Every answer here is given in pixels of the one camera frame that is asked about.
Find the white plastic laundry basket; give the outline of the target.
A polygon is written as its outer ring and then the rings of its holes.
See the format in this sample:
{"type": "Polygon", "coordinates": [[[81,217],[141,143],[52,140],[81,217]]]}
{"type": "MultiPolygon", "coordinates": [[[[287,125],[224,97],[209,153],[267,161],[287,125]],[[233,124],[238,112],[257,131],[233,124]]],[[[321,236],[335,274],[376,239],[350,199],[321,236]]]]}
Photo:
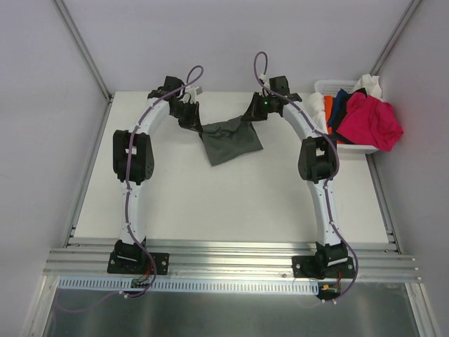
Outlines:
{"type": "MultiPolygon", "coordinates": [[[[314,84],[314,90],[319,92],[323,96],[331,95],[335,97],[340,89],[344,89],[346,92],[352,91],[357,81],[354,80],[318,80],[314,84]]],[[[350,145],[350,144],[338,144],[338,152],[351,152],[359,154],[372,154],[377,152],[378,149],[369,145],[350,145]]]]}

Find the aluminium mounting rail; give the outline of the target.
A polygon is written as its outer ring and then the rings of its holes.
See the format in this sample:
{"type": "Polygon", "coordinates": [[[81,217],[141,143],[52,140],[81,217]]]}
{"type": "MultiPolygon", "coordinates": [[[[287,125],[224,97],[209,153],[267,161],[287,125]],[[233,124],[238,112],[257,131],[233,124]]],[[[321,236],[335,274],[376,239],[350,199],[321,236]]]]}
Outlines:
{"type": "MultiPolygon", "coordinates": [[[[52,248],[45,275],[103,276],[114,240],[71,238],[63,248],[52,248]]],[[[194,279],[293,278],[293,256],[312,255],[312,243],[201,242],[152,239],[149,250],[169,254],[168,276],[194,279]]],[[[357,244],[360,282],[421,283],[418,260],[398,252],[392,243],[357,244]]]]}

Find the blue t shirt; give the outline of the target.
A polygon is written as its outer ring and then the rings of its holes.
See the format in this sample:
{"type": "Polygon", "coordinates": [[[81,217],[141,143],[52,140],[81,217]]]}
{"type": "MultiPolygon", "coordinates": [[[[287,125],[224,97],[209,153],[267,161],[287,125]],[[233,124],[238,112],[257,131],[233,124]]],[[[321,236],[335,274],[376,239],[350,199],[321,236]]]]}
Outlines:
{"type": "Polygon", "coordinates": [[[332,126],[339,111],[340,111],[340,104],[342,103],[344,98],[348,98],[349,94],[346,92],[343,88],[341,88],[337,95],[333,98],[333,104],[330,112],[330,118],[328,120],[328,126],[332,126]]]}

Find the orange t shirt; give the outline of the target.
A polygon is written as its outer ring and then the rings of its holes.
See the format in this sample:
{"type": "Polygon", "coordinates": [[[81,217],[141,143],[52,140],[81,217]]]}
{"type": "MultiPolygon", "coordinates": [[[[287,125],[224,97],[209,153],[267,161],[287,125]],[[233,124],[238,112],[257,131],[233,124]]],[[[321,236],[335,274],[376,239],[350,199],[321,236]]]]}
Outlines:
{"type": "Polygon", "coordinates": [[[324,97],[326,127],[328,128],[329,121],[332,115],[333,97],[331,95],[325,95],[324,97]]]}

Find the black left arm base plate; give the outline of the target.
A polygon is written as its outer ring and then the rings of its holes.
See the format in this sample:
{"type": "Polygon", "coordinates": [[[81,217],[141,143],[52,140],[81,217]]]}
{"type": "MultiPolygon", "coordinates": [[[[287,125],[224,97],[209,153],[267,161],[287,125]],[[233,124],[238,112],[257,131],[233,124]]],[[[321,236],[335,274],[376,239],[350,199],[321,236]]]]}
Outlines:
{"type": "Polygon", "coordinates": [[[156,270],[157,275],[167,275],[169,267],[168,253],[151,253],[154,265],[151,264],[149,257],[142,253],[137,259],[119,256],[113,251],[109,256],[107,266],[108,274],[120,275],[145,275],[148,271],[150,274],[156,270]]]}

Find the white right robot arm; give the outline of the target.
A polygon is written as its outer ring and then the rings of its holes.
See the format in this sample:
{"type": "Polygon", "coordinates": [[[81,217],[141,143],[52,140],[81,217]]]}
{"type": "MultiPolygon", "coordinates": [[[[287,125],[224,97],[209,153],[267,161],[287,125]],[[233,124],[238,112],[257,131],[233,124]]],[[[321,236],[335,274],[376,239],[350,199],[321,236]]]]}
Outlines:
{"type": "Polygon", "coordinates": [[[300,258],[299,271],[315,279],[356,276],[357,264],[349,256],[348,243],[342,238],[335,200],[333,178],[339,171],[336,141],[327,136],[306,112],[302,99],[291,93],[285,76],[256,77],[262,90],[253,94],[244,121],[264,121],[271,113],[279,114],[301,140],[298,171],[311,193],[316,217],[316,253],[300,258]]]}

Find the white t shirt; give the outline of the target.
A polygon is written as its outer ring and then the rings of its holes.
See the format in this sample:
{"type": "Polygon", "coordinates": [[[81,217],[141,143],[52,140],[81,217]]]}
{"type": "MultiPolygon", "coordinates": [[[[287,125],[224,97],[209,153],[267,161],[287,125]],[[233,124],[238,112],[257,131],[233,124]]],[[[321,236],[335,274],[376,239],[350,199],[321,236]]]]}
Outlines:
{"type": "Polygon", "coordinates": [[[380,77],[364,74],[353,86],[352,92],[364,88],[368,95],[379,100],[382,99],[382,89],[380,87],[380,77]]]}

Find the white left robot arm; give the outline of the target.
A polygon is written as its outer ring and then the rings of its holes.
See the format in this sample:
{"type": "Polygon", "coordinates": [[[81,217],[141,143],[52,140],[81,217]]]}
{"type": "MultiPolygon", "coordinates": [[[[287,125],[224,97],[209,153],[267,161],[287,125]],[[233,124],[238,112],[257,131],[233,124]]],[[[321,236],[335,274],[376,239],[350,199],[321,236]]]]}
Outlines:
{"type": "Polygon", "coordinates": [[[152,136],[169,116],[176,118],[181,128],[203,131],[196,101],[198,88],[194,86],[197,80],[188,77],[184,82],[167,76],[163,85],[147,96],[138,120],[129,129],[113,134],[113,171],[123,196],[123,222],[114,253],[131,272],[143,271],[148,259],[143,204],[145,185],[155,168],[152,136]]]}

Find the white towel beside basket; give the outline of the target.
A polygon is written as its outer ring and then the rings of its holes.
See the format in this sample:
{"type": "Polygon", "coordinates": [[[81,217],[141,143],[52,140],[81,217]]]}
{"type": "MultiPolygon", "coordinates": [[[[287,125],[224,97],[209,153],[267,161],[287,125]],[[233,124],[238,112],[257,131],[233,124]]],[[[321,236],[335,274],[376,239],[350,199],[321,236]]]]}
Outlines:
{"type": "Polygon", "coordinates": [[[308,113],[318,126],[320,132],[328,134],[324,96],[319,92],[312,93],[306,99],[306,103],[308,113]]]}

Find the dark grey t shirt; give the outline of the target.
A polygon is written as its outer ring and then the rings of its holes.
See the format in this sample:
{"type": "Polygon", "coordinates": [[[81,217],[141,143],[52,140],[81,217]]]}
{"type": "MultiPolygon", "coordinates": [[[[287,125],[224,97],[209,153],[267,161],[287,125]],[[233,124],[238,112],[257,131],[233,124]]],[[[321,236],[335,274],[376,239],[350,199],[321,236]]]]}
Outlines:
{"type": "Polygon", "coordinates": [[[263,149],[253,124],[241,116],[204,125],[199,137],[211,166],[263,149]]]}

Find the pink t shirt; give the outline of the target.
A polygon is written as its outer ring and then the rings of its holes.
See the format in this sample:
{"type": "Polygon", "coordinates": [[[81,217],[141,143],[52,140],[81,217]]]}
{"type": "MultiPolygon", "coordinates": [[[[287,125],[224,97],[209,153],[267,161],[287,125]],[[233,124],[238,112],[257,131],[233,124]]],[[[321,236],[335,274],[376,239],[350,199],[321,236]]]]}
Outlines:
{"type": "Polygon", "coordinates": [[[382,151],[391,151],[403,135],[403,128],[395,115],[394,107],[368,95],[363,104],[367,121],[366,136],[369,146],[382,151]]]}

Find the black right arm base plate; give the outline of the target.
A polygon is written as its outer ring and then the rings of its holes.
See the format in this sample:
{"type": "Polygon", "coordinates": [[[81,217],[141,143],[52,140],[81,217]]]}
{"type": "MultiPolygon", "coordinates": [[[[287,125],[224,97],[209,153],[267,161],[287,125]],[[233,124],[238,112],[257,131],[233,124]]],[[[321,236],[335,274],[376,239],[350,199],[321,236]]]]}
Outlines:
{"type": "Polygon", "coordinates": [[[313,279],[352,279],[355,276],[355,267],[352,258],[343,263],[325,267],[318,262],[316,256],[293,256],[292,269],[294,278],[313,279]]]}

